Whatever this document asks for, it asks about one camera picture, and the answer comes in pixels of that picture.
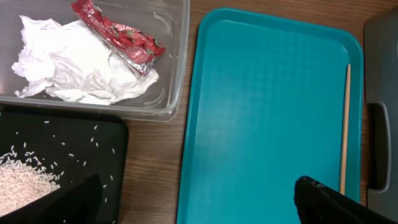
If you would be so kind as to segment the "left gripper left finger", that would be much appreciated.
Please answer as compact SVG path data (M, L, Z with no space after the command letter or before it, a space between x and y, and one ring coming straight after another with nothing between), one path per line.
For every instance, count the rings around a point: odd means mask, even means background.
M1 223L94 223L101 206L103 185L98 174L70 183L5 216Z

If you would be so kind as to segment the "red snack wrapper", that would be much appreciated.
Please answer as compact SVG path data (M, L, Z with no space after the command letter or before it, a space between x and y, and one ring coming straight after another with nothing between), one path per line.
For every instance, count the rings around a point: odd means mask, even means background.
M109 20L90 0L77 0L71 7L83 21L127 66L145 75L165 52L165 47L141 30Z

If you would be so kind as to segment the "pile of rice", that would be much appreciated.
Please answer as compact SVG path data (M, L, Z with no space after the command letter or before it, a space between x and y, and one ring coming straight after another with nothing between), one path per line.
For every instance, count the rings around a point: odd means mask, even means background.
M1 119L1 215L98 174L96 223L117 223L126 127L120 122L50 117Z

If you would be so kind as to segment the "white napkin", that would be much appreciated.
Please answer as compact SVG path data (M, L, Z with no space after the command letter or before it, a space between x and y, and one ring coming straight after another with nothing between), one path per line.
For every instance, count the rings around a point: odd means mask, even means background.
M29 84L15 92L19 98L44 91L66 102L112 105L143 95L159 79L155 69L132 71L81 20L21 20L24 47L11 68Z

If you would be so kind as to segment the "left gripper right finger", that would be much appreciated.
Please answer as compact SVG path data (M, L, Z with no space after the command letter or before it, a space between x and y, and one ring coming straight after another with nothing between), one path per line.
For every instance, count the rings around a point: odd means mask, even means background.
M301 224L397 224L309 176L295 182Z

